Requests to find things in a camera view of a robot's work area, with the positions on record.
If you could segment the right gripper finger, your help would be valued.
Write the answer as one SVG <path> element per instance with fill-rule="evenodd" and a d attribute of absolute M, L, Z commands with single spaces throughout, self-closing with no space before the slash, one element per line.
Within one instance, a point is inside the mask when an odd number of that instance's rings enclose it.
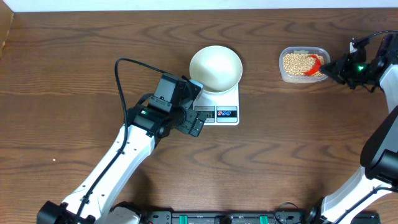
<path fill-rule="evenodd" d="M 335 60 L 320 67 L 320 72 L 325 75 L 338 75 L 344 67 L 344 62 Z"/>
<path fill-rule="evenodd" d="M 333 73 L 326 73 L 326 75 L 331 78 L 332 80 L 334 80 L 335 82 L 337 82 L 340 85 L 344 85 L 345 84 L 345 80 L 340 78 L 339 75 L 333 74 Z"/>

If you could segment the red plastic measuring scoop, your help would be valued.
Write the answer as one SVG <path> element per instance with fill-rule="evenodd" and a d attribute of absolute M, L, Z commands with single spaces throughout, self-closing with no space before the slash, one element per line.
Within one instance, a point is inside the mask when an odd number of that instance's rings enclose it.
<path fill-rule="evenodd" d="M 304 74 L 306 76 L 312 76 L 312 75 L 316 74 L 319 71 L 319 69 L 320 69 L 320 67 L 322 65 L 320 59 L 316 55 L 309 55 L 309 57 L 314 58 L 315 59 L 315 63 L 314 63 L 313 67 L 310 70 L 304 72 Z"/>

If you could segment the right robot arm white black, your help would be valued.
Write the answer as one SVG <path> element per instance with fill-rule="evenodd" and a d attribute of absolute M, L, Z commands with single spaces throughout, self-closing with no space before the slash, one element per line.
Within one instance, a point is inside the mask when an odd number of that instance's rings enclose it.
<path fill-rule="evenodd" d="M 353 39 L 349 53 L 320 67 L 322 73 L 351 89 L 363 86 L 373 92 L 380 88 L 389 114 L 363 146 L 359 169 L 312 208 L 307 223 L 351 223 L 374 201 L 397 192 L 397 31 L 384 30 L 381 35 L 382 42 L 370 62 L 365 47 L 372 35 Z"/>

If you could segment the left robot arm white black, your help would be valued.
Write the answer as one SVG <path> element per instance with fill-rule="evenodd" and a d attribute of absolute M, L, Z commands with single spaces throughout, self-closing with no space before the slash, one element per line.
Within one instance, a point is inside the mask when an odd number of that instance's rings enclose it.
<path fill-rule="evenodd" d="M 139 223 L 138 212 L 113 207 L 119 193 L 171 129 L 197 137 L 205 120 L 204 112 L 189 107 L 170 114 L 140 104 L 128 109 L 117 138 L 91 174 L 61 204 L 46 202 L 37 223 Z"/>

